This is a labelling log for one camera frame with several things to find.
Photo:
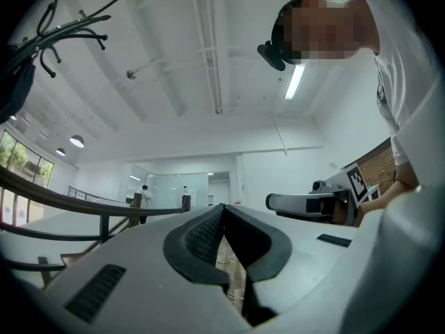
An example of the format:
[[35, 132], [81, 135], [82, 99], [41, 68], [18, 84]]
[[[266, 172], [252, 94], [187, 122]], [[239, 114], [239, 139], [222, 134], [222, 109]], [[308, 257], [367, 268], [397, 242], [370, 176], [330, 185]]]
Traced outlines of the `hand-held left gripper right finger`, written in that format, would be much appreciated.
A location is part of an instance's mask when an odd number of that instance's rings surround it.
[[246, 270], [240, 329], [225, 334], [339, 334], [353, 282], [332, 270], [350, 246], [321, 240], [327, 234], [352, 241], [357, 228], [293, 220], [242, 206], [226, 206], [225, 235]]

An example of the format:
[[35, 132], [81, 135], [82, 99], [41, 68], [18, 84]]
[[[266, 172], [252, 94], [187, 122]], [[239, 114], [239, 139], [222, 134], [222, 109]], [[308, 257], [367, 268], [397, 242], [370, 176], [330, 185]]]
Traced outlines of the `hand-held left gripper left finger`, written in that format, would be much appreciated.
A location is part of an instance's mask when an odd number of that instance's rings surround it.
[[21, 286], [67, 334], [245, 334], [250, 324], [216, 267], [223, 210], [157, 216], [107, 241], [48, 288]]

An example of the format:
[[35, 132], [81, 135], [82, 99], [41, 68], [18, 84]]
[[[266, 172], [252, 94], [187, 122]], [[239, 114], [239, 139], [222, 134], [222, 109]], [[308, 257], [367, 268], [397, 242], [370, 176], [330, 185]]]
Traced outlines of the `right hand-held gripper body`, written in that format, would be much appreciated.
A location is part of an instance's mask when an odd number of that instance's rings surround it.
[[347, 204], [347, 218], [345, 225], [354, 226], [357, 219], [357, 208], [370, 200], [381, 196], [378, 184], [367, 186], [357, 163], [344, 168], [340, 173], [326, 181], [315, 181], [310, 194], [321, 195], [326, 198], [328, 194]]

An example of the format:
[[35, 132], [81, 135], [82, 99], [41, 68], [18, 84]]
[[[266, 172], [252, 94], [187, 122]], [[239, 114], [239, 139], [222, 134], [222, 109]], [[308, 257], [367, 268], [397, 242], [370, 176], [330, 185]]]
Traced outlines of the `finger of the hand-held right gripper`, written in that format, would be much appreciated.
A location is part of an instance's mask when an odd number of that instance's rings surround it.
[[332, 193], [278, 194], [266, 197], [266, 207], [277, 215], [289, 218], [317, 218], [321, 216], [321, 203], [334, 200]]

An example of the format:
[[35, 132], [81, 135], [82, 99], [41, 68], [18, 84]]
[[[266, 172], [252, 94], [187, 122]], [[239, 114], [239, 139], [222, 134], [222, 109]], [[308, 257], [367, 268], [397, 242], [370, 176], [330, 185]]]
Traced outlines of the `person's right forearm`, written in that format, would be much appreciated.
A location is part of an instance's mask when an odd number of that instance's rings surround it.
[[396, 167], [396, 177], [394, 183], [379, 198], [364, 202], [358, 209], [355, 227], [359, 227], [364, 216], [369, 212], [384, 209], [397, 196], [415, 190], [419, 181], [410, 162]]

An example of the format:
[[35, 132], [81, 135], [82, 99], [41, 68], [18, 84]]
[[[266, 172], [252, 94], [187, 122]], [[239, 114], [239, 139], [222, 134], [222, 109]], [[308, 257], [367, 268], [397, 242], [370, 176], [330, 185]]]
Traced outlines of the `person's right hand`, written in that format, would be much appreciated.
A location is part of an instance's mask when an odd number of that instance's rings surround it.
[[344, 202], [337, 202], [332, 213], [332, 222], [336, 225], [344, 225], [348, 218], [347, 204]]

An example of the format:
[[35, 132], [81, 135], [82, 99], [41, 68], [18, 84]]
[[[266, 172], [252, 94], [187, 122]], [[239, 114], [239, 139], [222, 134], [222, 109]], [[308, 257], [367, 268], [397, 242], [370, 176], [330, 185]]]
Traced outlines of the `glass partition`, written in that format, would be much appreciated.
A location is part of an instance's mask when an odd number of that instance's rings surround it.
[[208, 206], [206, 173], [155, 175], [149, 173], [146, 185], [153, 194], [152, 209], [180, 208], [182, 196], [191, 197], [191, 209]]

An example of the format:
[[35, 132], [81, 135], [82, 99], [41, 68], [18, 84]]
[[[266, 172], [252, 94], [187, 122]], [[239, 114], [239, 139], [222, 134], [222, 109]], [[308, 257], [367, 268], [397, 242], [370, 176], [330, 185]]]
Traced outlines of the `ceiling tube light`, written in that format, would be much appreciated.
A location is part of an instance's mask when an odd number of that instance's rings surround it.
[[292, 100], [296, 94], [298, 86], [300, 85], [302, 76], [306, 68], [306, 63], [295, 66], [289, 87], [284, 96], [285, 100]]

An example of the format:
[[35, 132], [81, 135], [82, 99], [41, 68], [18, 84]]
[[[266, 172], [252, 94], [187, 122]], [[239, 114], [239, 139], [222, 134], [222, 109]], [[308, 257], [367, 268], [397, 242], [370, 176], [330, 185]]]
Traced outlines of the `black stair railing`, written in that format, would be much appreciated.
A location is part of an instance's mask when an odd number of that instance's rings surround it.
[[0, 168], [0, 257], [19, 280], [38, 289], [107, 241], [136, 226], [187, 212], [88, 201], [45, 189]]

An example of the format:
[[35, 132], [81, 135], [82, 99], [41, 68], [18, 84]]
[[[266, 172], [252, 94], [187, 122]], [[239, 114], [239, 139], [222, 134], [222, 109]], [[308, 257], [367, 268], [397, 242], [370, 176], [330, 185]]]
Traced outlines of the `person's white t-shirt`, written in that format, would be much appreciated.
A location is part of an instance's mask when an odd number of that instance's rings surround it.
[[403, 0], [365, 1], [380, 42], [380, 51], [373, 55], [378, 70], [377, 105], [389, 128], [395, 165], [400, 166], [408, 158], [395, 135], [439, 83], [442, 67]]

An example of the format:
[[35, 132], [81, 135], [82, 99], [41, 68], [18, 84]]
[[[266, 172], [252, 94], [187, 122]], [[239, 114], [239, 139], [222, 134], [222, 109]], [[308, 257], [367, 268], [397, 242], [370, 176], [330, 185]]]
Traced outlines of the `large window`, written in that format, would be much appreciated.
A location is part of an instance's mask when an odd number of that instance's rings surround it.
[[7, 131], [3, 131], [0, 137], [0, 166], [47, 188], [54, 164], [28, 149]]

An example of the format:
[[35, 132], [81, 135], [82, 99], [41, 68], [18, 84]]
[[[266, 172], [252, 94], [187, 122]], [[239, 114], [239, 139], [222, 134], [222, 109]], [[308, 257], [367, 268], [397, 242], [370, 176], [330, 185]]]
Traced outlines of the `dark hanging garment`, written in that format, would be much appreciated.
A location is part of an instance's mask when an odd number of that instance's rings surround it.
[[0, 124], [22, 109], [33, 85], [35, 66], [31, 57], [14, 68], [7, 67], [16, 51], [13, 45], [0, 49]]

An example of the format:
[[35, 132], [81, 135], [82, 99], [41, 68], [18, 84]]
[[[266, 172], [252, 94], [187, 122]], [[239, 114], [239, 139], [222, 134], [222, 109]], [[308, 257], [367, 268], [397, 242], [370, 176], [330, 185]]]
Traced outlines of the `black coat rack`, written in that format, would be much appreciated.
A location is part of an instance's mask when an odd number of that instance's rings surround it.
[[42, 18], [38, 23], [36, 29], [36, 36], [31, 39], [25, 40], [20, 44], [11, 45], [12, 51], [2, 69], [0, 70], [0, 82], [6, 80], [18, 71], [24, 64], [32, 61], [36, 56], [39, 56], [40, 64], [50, 77], [54, 78], [56, 73], [49, 68], [49, 66], [42, 60], [43, 54], [46, 50], [53, 51], [56, 61], [61, 62], [61, 59], [56, 51], [54, 45], [61, 40], [82, 38], [87, 40], [95, 40], [105, 50], [104, 41], [108, 40], [108, 36], [105, 34], [95, 33], [89, 28], [90, 25], [109, 20], [110, 15], [105, 15], [103, 12], [117, 3], [119, 0], [112, 0], [106, 4], [103, 8], [86, 15], [82, 10], [80, 19], [75, 19], [66, 24], [58, 25], [53, 29], [50, 29], [50, 25], [56, 14], [59, 0], [53, 0], [45, 10]]

